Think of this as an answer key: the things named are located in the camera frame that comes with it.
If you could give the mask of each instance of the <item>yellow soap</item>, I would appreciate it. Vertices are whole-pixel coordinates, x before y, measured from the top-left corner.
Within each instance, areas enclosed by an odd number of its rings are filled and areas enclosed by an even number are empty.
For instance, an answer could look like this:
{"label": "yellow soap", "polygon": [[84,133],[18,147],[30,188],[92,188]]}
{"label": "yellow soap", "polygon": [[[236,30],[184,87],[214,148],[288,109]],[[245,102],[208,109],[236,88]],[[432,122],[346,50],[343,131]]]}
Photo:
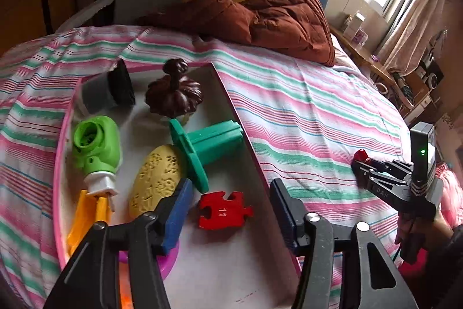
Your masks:
{"label": "yellow soap", "polygon": [[153,211],[162,198],[171,196],[187,169],[181,152],[174,145],[162,145],[145,159],[133,183],[129,202],[132,219]]}

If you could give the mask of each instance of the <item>teal plastic toy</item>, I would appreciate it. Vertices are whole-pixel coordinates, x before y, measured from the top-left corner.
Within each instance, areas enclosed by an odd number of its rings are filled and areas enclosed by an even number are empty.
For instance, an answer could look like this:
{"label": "teal plastic toy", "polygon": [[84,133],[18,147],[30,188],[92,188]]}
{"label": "teal plastic toy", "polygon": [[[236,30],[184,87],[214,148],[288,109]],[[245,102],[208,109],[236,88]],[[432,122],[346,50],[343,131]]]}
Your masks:
{"label": "teal plastic toy", "polygon": [[169,128],[175,146],[186,156],[188,177],[200,193],[206,193],[209,190],[209,179],[204,165],[233,152],[240,145],[241,126],[230,120],[187,134],[180,122],[171,119]]}
{"label": "teal plastic toy", "polygon": [[120,138],[117,125],[110,117],[97,116],[80,122],[73,142],[76,167],[85,175],[102,171],[116,173],[120,163]]}

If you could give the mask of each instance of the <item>dark brown pumpkin ornament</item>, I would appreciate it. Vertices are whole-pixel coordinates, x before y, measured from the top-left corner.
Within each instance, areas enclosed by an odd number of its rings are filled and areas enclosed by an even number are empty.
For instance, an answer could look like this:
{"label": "dark brown pumpkin ornament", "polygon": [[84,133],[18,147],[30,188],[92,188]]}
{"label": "dark brown pumpkin ornament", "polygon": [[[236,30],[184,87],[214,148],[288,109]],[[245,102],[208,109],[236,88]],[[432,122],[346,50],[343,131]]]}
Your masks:
{"label": "dark brown pumpkin ornament", "polygon": [[164,64],[167,75],[151,82],[145,94],[151,113],[177,118],[196,111],[203,101],[201,84],[186,76],[187,70],[183,59],[170,59]]}

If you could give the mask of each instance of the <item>white tray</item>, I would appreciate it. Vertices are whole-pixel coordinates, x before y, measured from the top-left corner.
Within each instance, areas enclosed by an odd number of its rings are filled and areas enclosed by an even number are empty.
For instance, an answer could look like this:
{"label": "white tray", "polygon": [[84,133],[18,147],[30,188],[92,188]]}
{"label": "white tray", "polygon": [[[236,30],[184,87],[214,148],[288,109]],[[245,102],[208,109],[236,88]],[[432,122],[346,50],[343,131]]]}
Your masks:
{"label": "white tray", "polygon": [[[118,125],[123,163],[117,173],[114,197],[116,211],[111,223],[128,221],[128,200],[133,180],[149,152],[172,143],[167,126],[152,121],[144,93],[148,84],[164,75],[161,65],[129,69],[136,105],[104,112]],[[188,76],[201,83],[204,102],[184,127],[186,132],[239,118],[214,66],[190,65]],[[70,105],[63,122],[55,164],[53,217],[61,268],[69,256],[66,236],[70,230],[82,178],[72,168],[71,129],[80,121]],[[180,234],[180,249],[172,271],[164,281],[173,309],[289,308],[294,299],[299,265],[283,243],[275,215],[268,201],[268,186],[247,135],[231,156],[208,165],[209,190],[244,193],[245,205],[252,205],[254,217],[239,229],[206,231],[198,228],[194,202]]]}

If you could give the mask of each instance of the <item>red puzzle piece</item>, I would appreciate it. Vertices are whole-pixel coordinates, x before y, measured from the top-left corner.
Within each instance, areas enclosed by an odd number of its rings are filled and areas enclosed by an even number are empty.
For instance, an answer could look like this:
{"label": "red puzzle piece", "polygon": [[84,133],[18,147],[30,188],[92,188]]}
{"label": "red puzzle piece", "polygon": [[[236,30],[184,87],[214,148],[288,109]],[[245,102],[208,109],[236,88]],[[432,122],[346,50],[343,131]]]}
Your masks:
{"label": "red puzzle piece", "polygon": [[200,216],[200,228],[214,230],[227,228],[229,226],[243,226],[245,216],[252,217],[252,207],[243,206],[242,192],[234,191],[227,199],[224,199],[225,191],[207,193],[201,196],[200,209],[210,207],[211,217]]}

